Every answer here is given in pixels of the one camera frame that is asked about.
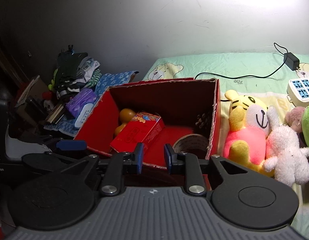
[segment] bed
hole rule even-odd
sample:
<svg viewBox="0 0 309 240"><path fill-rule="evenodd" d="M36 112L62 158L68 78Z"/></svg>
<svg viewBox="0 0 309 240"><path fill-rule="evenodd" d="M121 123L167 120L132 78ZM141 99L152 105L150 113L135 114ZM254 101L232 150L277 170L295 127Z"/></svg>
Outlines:
<svg viewBox="0 0 309 240"><path fill-rule="evenodd" d="M298 55L300 62L309 64L308 55ZM143 80L195 77L200 72L218 73L236 77L243 75L266 76L276 70L283 62L279 53L220 53L192 56L179 56L158 59ZM239 95L253 95L267 105L276 107L281 121L294 106L287 99L288 81L298 78L300 71L291 71L286 65L269 78L226 79L213 75L201 75L197 79L219 78L221 99L224 93L233 89ZM221 153L229 130L229 102L221 103L221 130L218 152ZM299 209L292 223L294 229L309 238L309 182L304 186L294 185L299 197Z"/></svg>

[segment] black circular pad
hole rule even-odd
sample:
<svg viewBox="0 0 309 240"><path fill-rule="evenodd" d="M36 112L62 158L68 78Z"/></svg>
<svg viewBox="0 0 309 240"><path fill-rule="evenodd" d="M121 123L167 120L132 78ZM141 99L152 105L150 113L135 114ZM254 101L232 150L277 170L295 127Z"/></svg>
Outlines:
<svg viewBox="0 0 309 240"><path fill-rule="evenodd" d="M251 207L267 207L276 199L275 194L265 187L246 187L239 192L242 203Z"/></svg>
<svg viewBox="0 0 309 240"><path fill-rule="evenodd" d="M296 193L287 185L250 171L224 175L211 202L226 220L251 229L271 229L289 224L299 206Z"/></svg>
<svg viewBox="0 0 309 240"><path fill-rule="evenodd" d="M17 225L56 230L80 221L93 205L93 192L82 179L51 173L17 187L8 208Z"/></svg>

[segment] folded clothes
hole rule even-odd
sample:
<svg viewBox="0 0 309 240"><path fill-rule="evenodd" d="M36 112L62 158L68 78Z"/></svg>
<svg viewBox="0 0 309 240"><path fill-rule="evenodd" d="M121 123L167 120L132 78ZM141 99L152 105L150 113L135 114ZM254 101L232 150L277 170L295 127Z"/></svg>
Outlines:
<svg viewBox="0 0 309 240"><path fill-rule="evenodd" d="M87 83L93 75L96 68L100 66L100 63L93 58L88 59L81 68L77 70L76 82Z"/></svg>
<svg viewBox="0 0 309 240"><path fill-rule="evenodd" d="M55 77L55 90L64 86L65 82L74 81L77 79L77 69L88 53L72 53L70 51L62 52L57 57L58 71Z"/></svg>
<svg viewBox="0 0 309 240"><path fill-rule="evenodd" d="M90 78L90 80L87 82L87 84L85 85L85 88L92 88L94 87L99 79L101 78L102 74L99 68L96 68L93 72L92 77Z"/></svg>

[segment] blue patterned cloth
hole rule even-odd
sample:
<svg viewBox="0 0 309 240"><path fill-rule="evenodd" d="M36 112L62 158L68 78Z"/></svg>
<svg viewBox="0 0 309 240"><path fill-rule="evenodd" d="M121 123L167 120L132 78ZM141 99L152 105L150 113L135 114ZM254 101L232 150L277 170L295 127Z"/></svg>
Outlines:
<svg viewBox="0 0 309 240"><path fill-rule="evenodd" d="M103 75L96 84L95 93L97 95L97 100L94 102L94 104L98 102L99 98L101 97L103 92L107 89L107 87L118 86L121 84L128 83L130 81L131 76L134 73L138 72L129 71L129 72L118 73L115 75L109 73ZM75 128L75 121L76 119L67 119L67 117L64 115L58 122L58 124L47 124L44 126L44 128L46 130L60 131L66 135L75 137L78 132L78 129Z"/></svg>

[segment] white wall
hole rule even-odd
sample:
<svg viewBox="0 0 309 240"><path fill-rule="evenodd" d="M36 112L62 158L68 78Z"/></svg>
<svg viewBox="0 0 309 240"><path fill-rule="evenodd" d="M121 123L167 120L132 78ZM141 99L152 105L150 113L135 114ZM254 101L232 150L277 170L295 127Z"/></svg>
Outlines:
<svg viewBox="0 0 309 240"><path fill-rule="evenodd" d="M104 73L141 79L161 57L271 52L274 41L309 54L309 0L0 0L0 33L46 82L68 44Z"/></svg>

